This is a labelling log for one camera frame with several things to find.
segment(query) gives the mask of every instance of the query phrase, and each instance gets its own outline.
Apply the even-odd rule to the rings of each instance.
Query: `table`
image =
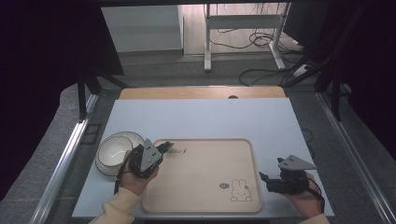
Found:
[[[239,99],[228,99],[230,95],[238,96]],[[126,89],[113,106],[102,140],[121,131],[137,132],[143,138],[148,137],[152,140],[246,138],[252,144],[258,170],[271,176],[279,173],[276,160],[278,157],[286,158],[293,154],[313,163],[290,100],[279,87]],[[318,173],[310,173],[322,188],[326,199],[325,214],[333,216]],[[254,214],[148,213],[138,205],[134,210],[134,216],[142,219],[299,216],[286,198],[268,192],[265,184],[261,184],[263,206]],[[112,196],[113,186],[114,177],[102,175],[93,162],[73,217],[99,215],[102,212],[101,204]]]

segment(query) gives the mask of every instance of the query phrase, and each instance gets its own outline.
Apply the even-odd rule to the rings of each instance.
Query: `wall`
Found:
[[[179,6],[103,7],[117,52],[182,49]]]

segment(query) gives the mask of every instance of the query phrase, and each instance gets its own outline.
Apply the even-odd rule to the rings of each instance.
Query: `gray floor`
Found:
[[[204,72],[203,57],[181,55],[120,56],[125,77],[120,80],[136,87],[240,85],[238,76],[252,68],[276,69],[268,53],[247,55],[217,55],[213,58],[212,72]],[[264,73],[251,73],[244,81],[251,83]],[[257,85],[277,85],[281,75],[269,76]],[[329,196],[335,218],[333,223],[383,223],[372,199],[361,183],[355,168],[314,92],[316,77],[285,89],[302,129],[313,134],[309,146],[315,152],[314,162]],[[72,168],[49,213],[47,223],[87,223],[87,220],[71,218],[74,205],[92,164],[108,115],[120,89],[101,79],[105,90],[99,95],[92,118],[78,146]],[[0,223],[27,223],[50,180],[68,138],[78,120],[77,87],[64,90],[61,105],[35,155],[26,165],[18,180],[0,203]],[[373,134],[341,99],[342,123],[359,150],[378,186],[396,207],[396,163]],[[303,131],[306,140],[311,136]],[[297,223],[300,219],[277,219],[271,223]]]

